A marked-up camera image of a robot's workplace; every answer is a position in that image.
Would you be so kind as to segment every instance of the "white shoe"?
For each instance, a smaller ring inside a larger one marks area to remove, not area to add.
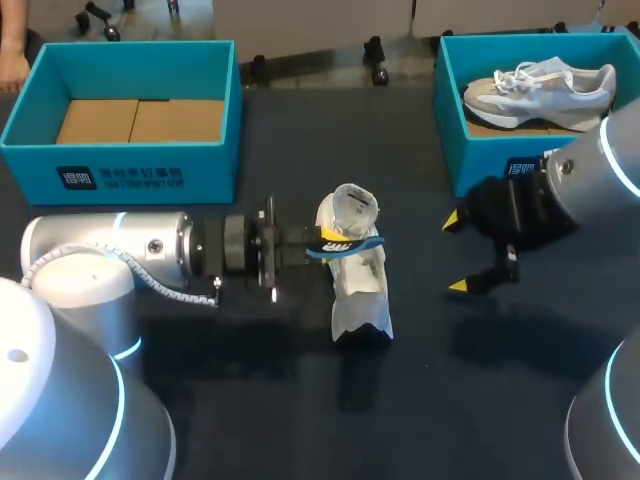
[[[354,184],[345,184],[320,204],[316,225],[336,234],[333,240],[378,236],[375,197]],[[382,246],[329,261],[336,301],[331,314],[331,333],[335,342],[345,331],[353,332],[370,323],[393,338],[389,315],[389,292],[384,271]]]
[[[516,128],[540,118],[585,132],[600,123],[616,91],[616,71],[572,68],[554,57],[525,62],[513,72],[496,70],[493,78],[471,82],[464,104],[475,115],[501,128]]]

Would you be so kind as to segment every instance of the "black table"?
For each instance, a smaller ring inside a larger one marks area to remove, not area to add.
[[[639,228],[612,235],[621,219],[611,219],[526,255],[522,282],[490,297],[447,293],[492,248],[440,230],[454,202],[431,95],[246,92],[237,204],[186,210],[254,212],[273,193],[279,223],[305,225],[339,184],[369,189],[396,338],[386,350],[332,344],[333,291],[317,269],[284,274],[276,306],[241,282],[214,312],[141,294],[147,378],[174,420],[176,478],[570,479],[571,399],[640,311]],[[43,210],[26,206],[6,168],[0,189],[0,274],[18,279],[22,231]]]

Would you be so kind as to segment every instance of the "white sneaker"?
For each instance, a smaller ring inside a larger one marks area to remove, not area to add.
[[[554,57],[525,62],[513,72],[496,70],[493,78],[471,82],[465,106],[486,122],[516,128],[540,118],[569,130],[585,132],[600,123],[616,91],[616,71],[572,68]]]
[[[378,236],[377,217],[375,197],[357,185],[345,184],[322,201],[316,225],[334,232],[334,240],[361,240]],[[345,331],[353,332],[365,323],[393,338],[385,259],[384,248],[378,246],[328,262],[336,293],[331,314],[334,342]]]

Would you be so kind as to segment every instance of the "teal box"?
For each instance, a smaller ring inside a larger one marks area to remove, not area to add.
[[[541,155],[577,138],[577,134],[473,137],[467,128],[462,92],[495,70],[513,71],[521,62],[560,57],[576,68],[616,69],[613,110],[640,96],[640,50],[628,33],[515,34],[443,37],[435,72],[433,108],[454,193],[490,176],[502,177],[510,158]]]
[[[224,100],[220,141],[55,145],[72,99]],[[241,114],[233,42],[47,44],[0,143],[32,205],[231,203]]]

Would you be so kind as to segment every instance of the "cardboard box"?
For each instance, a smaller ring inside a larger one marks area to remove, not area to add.
[[[241,114],[233,42],[54,43],[0,148],[32,205],[231,203]]]
[[[137,108],[137,100],[72,100],[56,143],[127,143]]]
[[[442,37],[435,72],[433,109],[440,143],[457,197],[483,179],[502,177],[512,161],[561,148],[578,133],[544,124],[512,131],[469,122],[461,95],[495,70],[513,71],[521,62],[558,56],[576,68],[610,63],[617,73],[613,111],[640,96],[640,49],[628,33],[500,34]]]
[[[471,137],[544,137],[549,135],[573,135],[574,132],[565,128],[560,128],[551,122],[544,120],[530,120],[523,123],[515,130],[503,130],[484,124],[481,120],[473,118],[465,112],[467,117],[467,128]]]
[[[71,100],[56,144],[219,142],[219,100]]]

